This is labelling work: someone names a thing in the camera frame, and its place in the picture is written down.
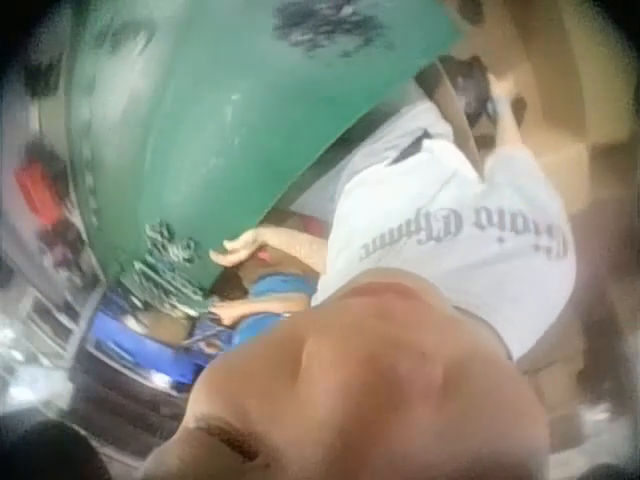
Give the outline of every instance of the skin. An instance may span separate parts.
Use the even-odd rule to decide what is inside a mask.
[[[210,364],[144,478],[437,478],[546,451],[526,380],[425,280],[370,270],[290,320]]]

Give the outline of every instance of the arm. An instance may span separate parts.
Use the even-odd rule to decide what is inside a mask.
[[[516,94],[516,86],[513,77],[507,76],[501,79],[489,74],[489,88],[496,106],[496,148],[520,147],[522,137],[518,122],[513,115],[511,100]]]
[[[309,308],[309,305],[309,297],[304,293],[279,293],[268,297],[220,302],[210,310],[220,317],[224,325],[231,327],[255,313],[299,312]]]
[[[522,146],[518,123],[511,109],[511,100],[506,97],[494,98],[497,110],[496,148]]]
[[[318,273],[324,273],[327,261],[327,242],[322,238],[288,228],[262,225],[247,230],[235,240],[223,242],[225,253],[210,251],[215,263],[224,267],[238,265],[263,245],[282,250],[306,263]]]
[[[327,261],[327,241],[288,228],[264,225],[258,227],[262,243],[282,250],[306,263],[318,273],[324,273]]]

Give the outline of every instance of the dark hair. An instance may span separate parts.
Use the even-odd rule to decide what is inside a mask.
[[[7,448],[10,480],[110,480],[91,442],[60,420],[44,420],[25,430]]]
[[[231,301],[245,298],[249,294],[249,291],[244,285],[238,268],[233,267],[222,270],[218,278],[213,282],[213,285],[211,285],[209,293],[218,297],[220,300]]]

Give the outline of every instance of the red object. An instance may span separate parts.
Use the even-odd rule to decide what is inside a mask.
[[[44,226],[52,227],[64,218],[62,201],[39,162],[27,163],[14,176],[29,210]]]
[[[310,235],[320,238],[327,238],[327,228],[322,220],[312,217],[310,215],[298,214],[302,221],[302,228]]]

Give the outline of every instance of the hand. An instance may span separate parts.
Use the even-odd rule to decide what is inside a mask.
[[[499,79],[492,73],[487,73],[487,76],[489,77],[489,88],[491,89],[492,97],[511,100],[516,96],[517,90],[513,75],[506,75]]]
[[[247,230],[235,240],[225,240],[222,245],[227,250],[226,253],[219,253],[211,250],[209,257],[214,263],[223,267],[233,267],[244,262],[262,246],[260,229],[252,228]]]
[[[209,307],[209,311],[220,318],[220,323],[226,327],[232,327],[238,320],[244,317],[244,311],[240,301],[217,302]]]

